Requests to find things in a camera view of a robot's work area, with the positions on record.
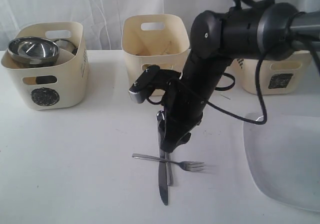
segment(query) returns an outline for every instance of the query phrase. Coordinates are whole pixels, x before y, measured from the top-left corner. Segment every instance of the white table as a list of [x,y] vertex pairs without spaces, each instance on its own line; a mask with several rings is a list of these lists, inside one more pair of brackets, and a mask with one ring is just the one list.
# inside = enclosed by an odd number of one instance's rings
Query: white table
[[[203,161],[206,171],[173,166],[175,186],[164,206],[158,163],[131,157],[159,154],[161,107],[130,100],[121,51],[92,50],[88,57],[86,97],[65,109],[29,109],[0,68],[1,224],[320,223],[320,214],[277,203],[256,188],[243,123],[209,107],[191,140],[172,154]],[[320,116],[319,86],[311,66],[295,93],[266,96],[267,110]],[[257,97],[238,84],[223,95],[231,100],[218,92],[211,100],[240,115],[260,110]]]

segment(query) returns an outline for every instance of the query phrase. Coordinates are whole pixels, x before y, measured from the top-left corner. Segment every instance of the metal bowl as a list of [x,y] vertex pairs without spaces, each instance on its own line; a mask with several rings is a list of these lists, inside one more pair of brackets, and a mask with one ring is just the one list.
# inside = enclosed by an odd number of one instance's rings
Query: metal bowl
[[21,37],[10,41],[8,53],[23,68],[53,66],[59,57],[59,46],[41,37]]

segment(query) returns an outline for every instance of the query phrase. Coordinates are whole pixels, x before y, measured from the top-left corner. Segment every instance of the fork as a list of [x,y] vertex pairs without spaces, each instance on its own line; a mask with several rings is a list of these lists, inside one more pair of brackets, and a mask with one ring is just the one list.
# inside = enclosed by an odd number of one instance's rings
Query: fork
[[204,170],[204,162],[198,162],[198,161],[173,161],[173,160],[167,160],[165,158],[159,158],[152,155],[142,155],[134,153],[132,154],[133,158],[137,159],[145,159],[145,160],[152,160],[152,161],[158,161],[158,162],[164,162],[164,163],[173,163],[178,165],[182,170],[188,171],[188,172],[199,172]]

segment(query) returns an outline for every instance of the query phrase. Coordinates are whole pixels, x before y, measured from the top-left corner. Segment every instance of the white tray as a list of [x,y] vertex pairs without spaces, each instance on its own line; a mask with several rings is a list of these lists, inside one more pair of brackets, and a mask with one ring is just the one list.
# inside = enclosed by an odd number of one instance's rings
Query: white tray
[[[247,118],[257,120],[250,113]],[[244,148],[259,190],[283,204],[320,212],[320,118],[269,115],[244,123]]]

